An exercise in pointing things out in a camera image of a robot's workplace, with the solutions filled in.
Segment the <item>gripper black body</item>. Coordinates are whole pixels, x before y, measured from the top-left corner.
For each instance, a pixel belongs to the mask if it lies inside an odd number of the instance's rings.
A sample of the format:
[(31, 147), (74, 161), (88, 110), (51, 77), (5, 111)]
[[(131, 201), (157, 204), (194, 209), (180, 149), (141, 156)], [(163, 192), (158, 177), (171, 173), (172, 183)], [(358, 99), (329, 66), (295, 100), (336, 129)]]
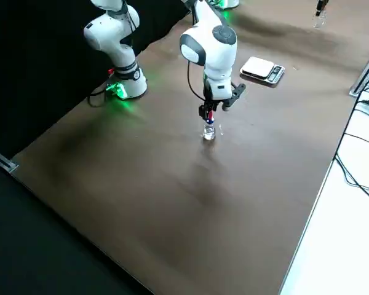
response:
[(215, 110), (217, 105), (224, 100), (224, 85), (204, 79), (203, 95), (206, 108), (208, 110)]

